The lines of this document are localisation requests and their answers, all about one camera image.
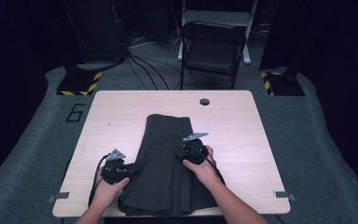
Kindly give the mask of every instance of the chair seat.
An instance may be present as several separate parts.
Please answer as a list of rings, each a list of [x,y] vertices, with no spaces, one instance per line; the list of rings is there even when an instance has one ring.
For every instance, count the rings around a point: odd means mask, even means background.
[[[237,56],[237,46],[193,40],[188,50],[185,66],[231,74],[235,71]]]

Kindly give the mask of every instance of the hand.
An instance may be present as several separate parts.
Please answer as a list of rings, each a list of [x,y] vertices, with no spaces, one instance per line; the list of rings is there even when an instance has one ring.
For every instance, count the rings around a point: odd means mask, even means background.
[[[110,185],[106,183],[106,181],[102,180],[101,176],[102,168],[100,168],[97,175],[97,182],[99,183],[97,189],[94,193],[94,198],[92,199],[90,207],[98,209],[99,211],[104,211],[106,208],[112,203],[115,199],[116,194],[126,187],[126,185],[130,182],[128,177],[124,178],[120,182]]]
[[[213,160],[211,156],[213,156],[213,149],[209,146],[206,146],[206,149],[209,152],[208,160],[213,162],[216,165],[216,161]],[[183,165],[187,167],[189,170],[193,171],[199,181],[208,188],[208,185],[212,184],[214,181],[220,182],[219,178],[217,177],[216,171],[212,167],[212,165],[204,161],[200,165],[194,164],[191,161],[183,160]]]

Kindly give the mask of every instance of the black garment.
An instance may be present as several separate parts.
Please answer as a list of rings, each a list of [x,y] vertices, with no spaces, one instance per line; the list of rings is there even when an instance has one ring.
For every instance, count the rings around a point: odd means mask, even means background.
[[[191,135],[190,118],[150,115],[137,158],[141,171],[131,178],[118,201],[128,216],[172,217],[217,206],[211,193],[176,155]]]

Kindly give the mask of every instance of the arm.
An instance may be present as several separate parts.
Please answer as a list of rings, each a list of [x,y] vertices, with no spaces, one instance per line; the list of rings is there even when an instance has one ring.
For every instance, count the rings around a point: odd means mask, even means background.
[[[76,221],[76,224],[98,223],[103,212],[115,199],[116,194],[130,182],[129,178],[124,178],[115,185],[110,185],[102,180],[101,169],[98,173],[98,187],[95,190],[91,205],[84,214]]]
[[[183,161],[185,167],[193,171],[200,182],[212,193],[228,224],[267,223],[251,206],[228,189],[217,177],[213,167],[207,161],[200,165]]]

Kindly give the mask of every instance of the light wood table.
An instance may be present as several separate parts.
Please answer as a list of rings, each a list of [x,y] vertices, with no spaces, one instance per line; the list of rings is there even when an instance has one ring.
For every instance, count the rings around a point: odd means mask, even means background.
[[[200,99],[209,105],[201,105]],[[135,162],[147,116],[189,117],[195,133],[213,148],[213,157],[227,186],[261,214],[289,212],[269,141],[249,91],[98,91],[57,199],[56,217],[80,217],[88,207],[95,169],[102,156],[117,148]],[[123,217],[114,201],[105,217]],[[201,209],[192,216],[221,215],[219,208]]]

